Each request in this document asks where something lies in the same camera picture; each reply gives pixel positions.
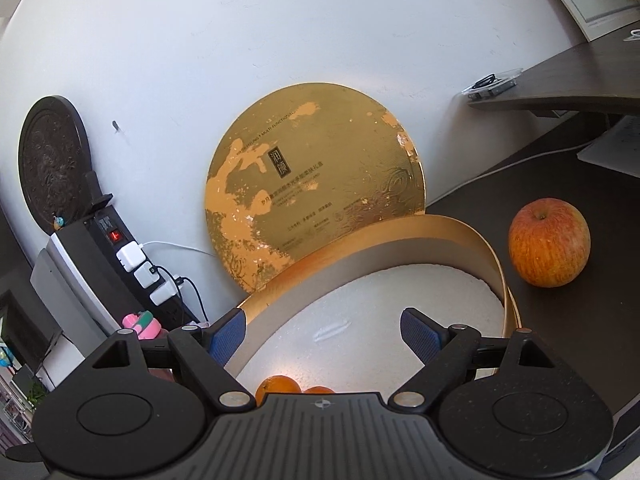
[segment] orange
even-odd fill
[[[301,394],[298,383],[286,375],[267,377],[260,383],[255,393],[255,402],[260,406],[266,394]]]
[[[335,392],[331,388],[327,388],[326,386],[312,386],[311,388],[307,388],[305,390],[306,394],[334,394]]]

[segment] gold box lid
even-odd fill
[[[345,234],[424,205],[404,128],[379,102],[329,83],[289,86],[244,111],[205,192],[213,247],[247,292]]]

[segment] dark brown desk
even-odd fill
[[[579,114],[513,157],[593,139],[602,118]],[[517,275],[507,249],[525,204],[556,197],[575,205],[591,231],[591,256],[573,282],[536,288]],[[581,162],[575,152],[524,162],[465,186],[428,208],[465,221],[494,247],[525,326],[536,330],[599,393],[613,413],[640,394],[640,179]]]
[[[582,43],[525,70],[503,94],[470,102],[479,110],[580,110],[640,114],[640,22]]]

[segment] apple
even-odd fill
[[[509,256],[518,274],[535,286],[561,286],[582,272],[591,236],[574,206],[541,198],[524,206],[509,227]]]

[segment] red power switch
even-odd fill
[[[111,240],[112,244],[119,242],[120,240],[122,240],[122,233],[117,229],[114,229],[109,233],[109,240]]]

